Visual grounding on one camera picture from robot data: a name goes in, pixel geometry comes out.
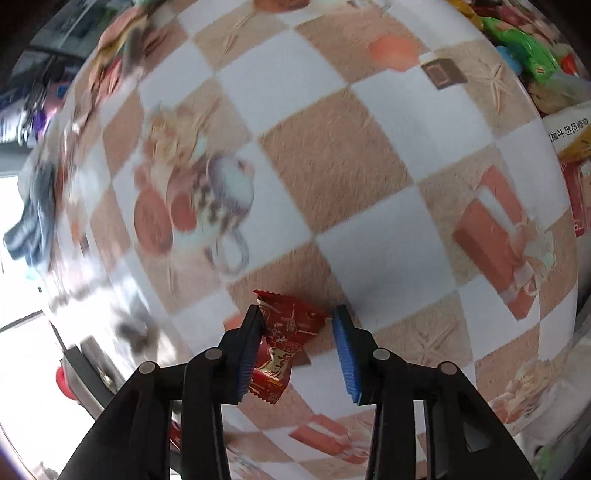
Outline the red candy wrapper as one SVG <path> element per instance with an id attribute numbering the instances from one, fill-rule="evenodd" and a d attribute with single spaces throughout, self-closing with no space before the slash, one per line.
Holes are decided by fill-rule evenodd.
<path id="1" fill-rule="evenodd" d="M 263 314 L 262 346 L 266 357 L 256 361 L 249 391 L 263 401 L 276 404 L 290 384 L 294 358 L 314 340 L 332 319 L 322 308 L 290 295 L 254 290 Z"/>

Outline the patterned checkered tablecloth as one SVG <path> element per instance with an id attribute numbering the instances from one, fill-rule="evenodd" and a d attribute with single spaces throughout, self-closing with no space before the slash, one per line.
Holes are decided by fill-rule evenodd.
<path id="1" fill-rule="evenodd" d="M 405 360 L 456 363 L 513 434 L 553 403 L 578 262 L 567 188 L 482 17 L 522 1 L 170 1 L 129 12 L 41 150 L 53 274 L 110 324 L 137 298 L 184 361 L 254 300 L 339 303 Z"/>

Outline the light blue garment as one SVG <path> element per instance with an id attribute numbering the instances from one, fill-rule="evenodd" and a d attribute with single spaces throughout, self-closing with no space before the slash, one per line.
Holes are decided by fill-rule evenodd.
<path id="1" fill-rule="evenodd" d="M 30 177 L 20 220 L 3 237 L 13 260 L 24 259 L 39 273 L 48 270 L 55 227 L 56 201 L 54 181 L 56 168 L 42 163 Z"/>

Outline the white snack bag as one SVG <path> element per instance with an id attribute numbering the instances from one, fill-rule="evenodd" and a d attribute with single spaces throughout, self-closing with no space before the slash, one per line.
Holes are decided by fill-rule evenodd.
<path id="1" fill-rule="evenodd" d="M 591 101 L 567 107 L 542 119 L 562 163 L 588 160 L 591 150 Z"/>

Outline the green snack packet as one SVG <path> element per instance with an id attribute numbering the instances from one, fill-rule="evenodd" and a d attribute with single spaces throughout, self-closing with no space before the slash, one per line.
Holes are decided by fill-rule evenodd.
<path id="1" fill-rule="evenodd" d="M 493 17 L 481 18 L 483 31 L 516 75 L 546 84 L 561 70 L 555 56 L 532 34 Z"/>

